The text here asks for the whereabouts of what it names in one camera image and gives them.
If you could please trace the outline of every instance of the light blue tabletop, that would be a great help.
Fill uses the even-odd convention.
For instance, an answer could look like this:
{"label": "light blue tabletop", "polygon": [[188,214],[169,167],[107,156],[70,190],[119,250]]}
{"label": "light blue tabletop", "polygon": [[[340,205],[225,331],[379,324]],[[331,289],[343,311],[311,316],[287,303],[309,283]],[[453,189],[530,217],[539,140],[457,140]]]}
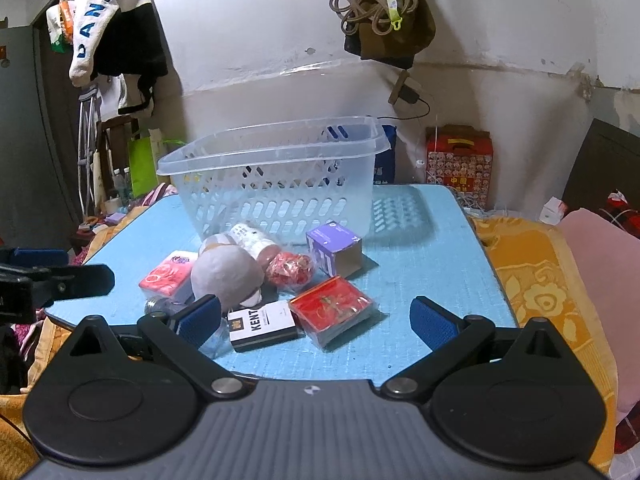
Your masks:
{"label": "light blue tabletop", "polygon": [[[373,196],[365,269],[350,280],[378,303],[380,314],[343,333],[328,350],[306,337],[243,353],[229,346],[216,357],[220,365],[278,379],[369,378],[380,385],[430,352],[409,325],[415,296],[427,296],[460,317],[482,314],[497,326],[516,326],[494,270],[448,189],[376,186]],[[172,251],[199,246],[180,198],[165,198],[92,258],[116,275],[110,295],[61,301],[49,312],[71,324],[89,314],[113,325],[134,324],[145,304],[140,280]],[[210,342],[201,351],[211,357]]]}

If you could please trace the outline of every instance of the pink cushion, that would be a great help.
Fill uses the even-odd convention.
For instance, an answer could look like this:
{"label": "pink cushion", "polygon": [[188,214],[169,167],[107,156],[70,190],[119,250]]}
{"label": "pink cushion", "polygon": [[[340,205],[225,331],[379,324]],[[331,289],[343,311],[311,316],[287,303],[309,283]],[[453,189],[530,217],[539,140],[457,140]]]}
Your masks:
{"label": "pink cushion", "polygon": [[580,209],[558,225],[618,366],[618,421],[640,401],[640,240]]}

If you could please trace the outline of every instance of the jacket sleeve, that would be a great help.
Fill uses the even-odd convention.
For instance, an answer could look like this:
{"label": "jacket sleeve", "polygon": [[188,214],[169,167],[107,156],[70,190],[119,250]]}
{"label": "jacket sleeve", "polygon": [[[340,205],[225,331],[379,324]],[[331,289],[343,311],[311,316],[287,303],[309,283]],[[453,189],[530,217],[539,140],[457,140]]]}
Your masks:
{"label": "jacket sleeve", "polygon": [[74,58],[69,69],[74,86],[90,83],[95,50],[117,10],[118,0],[76,0]]}

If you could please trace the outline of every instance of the red wrapped ball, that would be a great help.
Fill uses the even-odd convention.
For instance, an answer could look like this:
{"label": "red wrapped ball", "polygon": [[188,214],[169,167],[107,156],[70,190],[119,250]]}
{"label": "red wrapped ball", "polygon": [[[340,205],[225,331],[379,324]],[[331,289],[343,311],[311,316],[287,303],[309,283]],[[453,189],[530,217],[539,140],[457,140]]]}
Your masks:
{"label": "red wrapped ball", "polygon": [[301,288],[311,281],[314,264],[311,256],[283,252],[267,268],[268,282],[278,288]]}

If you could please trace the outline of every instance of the door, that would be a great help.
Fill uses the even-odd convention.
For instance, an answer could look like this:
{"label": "door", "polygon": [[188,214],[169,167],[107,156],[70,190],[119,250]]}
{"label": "door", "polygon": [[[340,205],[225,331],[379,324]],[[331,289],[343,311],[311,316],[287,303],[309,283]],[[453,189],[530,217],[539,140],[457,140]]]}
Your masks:
{"label": "door", "polygon": [[0,62],[0,237],[11,246],[68,249],[77,225],[45,134],[33,34],[0,29],[9,62]]}

